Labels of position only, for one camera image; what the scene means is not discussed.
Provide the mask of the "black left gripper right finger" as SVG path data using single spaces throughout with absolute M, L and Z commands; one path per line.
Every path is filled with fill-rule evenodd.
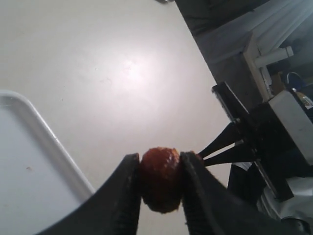
M 180 154 L 182 204 L 191 235 L 306 235 L 299 219 L 275 220 L 230 193 L 193 152 Z

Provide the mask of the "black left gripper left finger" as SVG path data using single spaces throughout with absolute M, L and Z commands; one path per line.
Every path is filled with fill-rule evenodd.
M 126 155 L 108 180 L 85 203 L 42 235 L 135 235 L 141 196 L 139 155 Z

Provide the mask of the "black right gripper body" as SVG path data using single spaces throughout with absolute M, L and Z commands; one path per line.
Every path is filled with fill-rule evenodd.
M 256 160 L 253 163 L 278 201 L 293 198 L 295 192 L 287 180 L 292 177 L 310 177 L 313 165 L 307 162 L 296 147 L 269 101 L 247 111 L 226 83 L 214 86 L 212 92 L 229 116 L 230 122 L 237 124 L 242 134 L 243 138 L 233 144 L 236 146 L 244 143 L 254 151 Z M 297 95 L 291 93 L 304 107 Z

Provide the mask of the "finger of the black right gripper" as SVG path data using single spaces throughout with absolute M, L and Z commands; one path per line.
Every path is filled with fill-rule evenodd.
M 224 147 L 240 141 L 242 138 L 237 124 L 231 122 L 205 149 L 200 151 L 198 155 L 200 157 L 207 157 Z
M 249 146 L 242 143 L 204 160 L 204 165 L 212 166 L 227 163 L 253 162 L 255 160 L 256 155 L 254 151 Z

